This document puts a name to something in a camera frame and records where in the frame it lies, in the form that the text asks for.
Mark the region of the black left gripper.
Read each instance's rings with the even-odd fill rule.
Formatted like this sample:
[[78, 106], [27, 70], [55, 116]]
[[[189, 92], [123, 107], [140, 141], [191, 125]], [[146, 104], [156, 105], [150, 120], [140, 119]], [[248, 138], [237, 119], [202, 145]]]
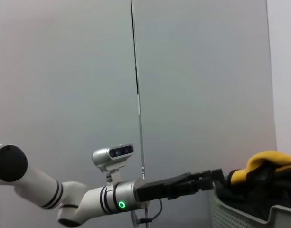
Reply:
[[149, 182], [136, 189], [139, 202], [195, 194], [214, 188], [213, 182], [226, 183], [222, 169], [184, 173], [176, 177]]

